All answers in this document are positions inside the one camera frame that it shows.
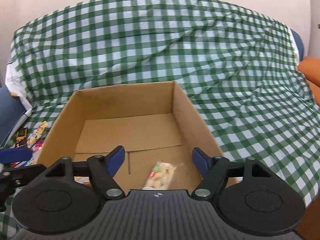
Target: open cardboard box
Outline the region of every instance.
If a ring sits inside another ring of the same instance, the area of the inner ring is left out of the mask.
[[[201,182],[191,153],[223,155],[198,111],[176,82],[116,85],[79,90],[51,128],[38,163],[50,166],[62,156],[84,161],[124,146],[126,158],[114,180],[128,192],[143,188],[157,161],[172,163],[169,189]]]

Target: snack package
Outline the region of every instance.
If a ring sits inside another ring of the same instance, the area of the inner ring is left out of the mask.
[[[74,177],[75,182],[91,187],[89,177]]]
[[[27,134],[28,128],[22,128],[17,131],[15,148],[25,146],[27,144]]]
[[[46,121],[42,122],[37,128],[35,128],[30,135],[28,141],[27,141],[27,146],[28,148],[31,148],[37,140],[41,137],[44,129],[48,126],[48,123]]]
[[[176,166],[171,163],[157,162],[142,189],[166,190],[169,188]]]
[[[39,155],[41,153],[43,144],[44,144],[44,140],[37,141],[35,143],[35,145],[31,148],[32,157],[31,157],[30,160],[23,161],[23,162],[17,162],[17,163],[11,163],[11,166],[14,167],[14,168],[18,168],[18,167],[25,167],[25,166],[36,164],[37,159],[38,159],[38,157],[39,157]]]

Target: checkered fabric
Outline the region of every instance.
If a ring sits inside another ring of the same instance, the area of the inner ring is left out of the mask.
[[[307,205],[318,194],[319,107],[288,27],[265,15],[217,0],[90,0],[18,29],[12,60],[30,131],[50,128],[76,90],[176,80],[227,158],[254,156]]]
[[[14,236],[16,232],[18,232],[19,227],[16,221],[13,218],[12,210],[11,210],[11,203],[13,197],[17,195],[21,191],[21,188],[17,188],[14,195],[10,196],[7,199],[5,204],[6,211],[0,213],[0,240],[7,240],[8,238]]]

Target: metal screw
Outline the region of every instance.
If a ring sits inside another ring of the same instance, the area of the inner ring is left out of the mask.
[[[118,197],[122,194],[122,190],[118,188],[111,188],[107,190],[107,195],[109,197]]]
[[[198,196],[198,197],[207,197],[210,195],[210,191],[205,189],[205,188],[199,188],[195,191],[195,194]]]

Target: blue cushion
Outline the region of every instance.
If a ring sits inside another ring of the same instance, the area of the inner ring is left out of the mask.
[[[303,46],[303,42],[302,42],[302,39],[300,37],[299,34],[297,34],[294,30],[292,30],[292,34],[293,34],[293,37],[294,37],[294,41],[296,42],[297,44],[297,47],[298,47],[298,51],[299,51],[299,59],[300,61],[303,60],[303,55],[304,55],[304,46]]]
[[[32,151],[27,147],[0,150],[0,163],[15,163],[28,161],[32,157]]]
[[[17,121],[26,112],[19,97],[12,97],[8,88],[0,88],[0,148],[4,147]]]

